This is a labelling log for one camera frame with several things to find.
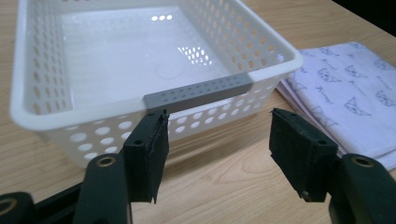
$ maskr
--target printed pattern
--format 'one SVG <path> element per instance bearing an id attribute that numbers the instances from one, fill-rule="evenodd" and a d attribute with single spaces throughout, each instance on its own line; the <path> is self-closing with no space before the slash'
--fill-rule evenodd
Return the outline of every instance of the printed pattern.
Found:
<path id="1" fill-rule="evenodd" d="M 300 52 L 304 66 L 283 82 L 295 106 L 346 152 L 394 155 L 384 165 L 396 167 L 395 67 L 357 42 Z"/>
<path id="2" fill-rule="evenodd" d="M 344 104 L 344 107 L 347 110 L 349 110 L 350 112 L 352 112 L 358 116 L 370 116 L 371 115 L 358 107 L 358 103 L 356 103 L 355 97 L 353 97 L 346 104 Z"/>
<path id="3" fill-rule="evenodd" d="M 333 125 L 337 125 L 338 123 L 334 120 L 326 117 L 323 113 L 323 110 L 320 106 L 317 106 L 311 110 L 312 115 L 319 121 L 321 125 L 328 128 Z"/>

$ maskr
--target table surface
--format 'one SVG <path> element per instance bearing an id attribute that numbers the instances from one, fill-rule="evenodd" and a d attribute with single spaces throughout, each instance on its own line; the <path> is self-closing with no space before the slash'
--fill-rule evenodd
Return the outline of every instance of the table surface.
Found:
<path id="1" fill-rule="evenodd" d="M 297 49 L 359 41 L 396 65 L 394 36 L 330 0 L 244 2 Z M 9 118 L 16 17 L 17 1 L 0 0 L 0 194 L 39 202 L 84 170 Z M 259 114 L 172 143 L 158 203 L 133 203 L 135 223 L 330 223 L 330 197 L 305 203 L 270 157 L 274 107 L 290 109 L 277 91 Z"/>

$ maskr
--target gray handle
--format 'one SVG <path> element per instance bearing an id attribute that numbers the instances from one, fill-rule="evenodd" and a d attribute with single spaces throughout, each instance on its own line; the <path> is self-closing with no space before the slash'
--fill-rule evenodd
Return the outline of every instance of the gray handle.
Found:
<path id="1" fill-rule="evenodd" d="M 238 74 L 200 82 L 190 86 L 145 95 L 148 112 L 166 109 L 168 113 L 206 105 L 248 92 L 253 81 L 248 74 Z"/>

